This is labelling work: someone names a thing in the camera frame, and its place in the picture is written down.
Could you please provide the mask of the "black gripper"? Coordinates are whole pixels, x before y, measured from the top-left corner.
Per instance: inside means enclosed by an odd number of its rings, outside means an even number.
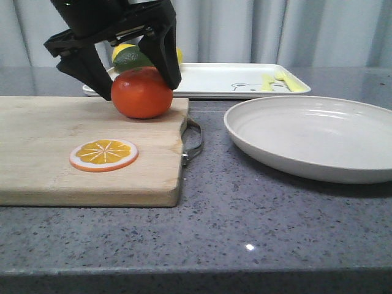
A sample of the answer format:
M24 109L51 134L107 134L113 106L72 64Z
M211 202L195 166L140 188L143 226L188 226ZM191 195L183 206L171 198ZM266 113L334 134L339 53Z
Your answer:
M112 46L141 36L140 51L167 86L181 82L176 51L176 14L170 1L52 1L68 29L51 36L45 48L61 60L57 69L83 82L111 101L112 79L96 50L103 40Z

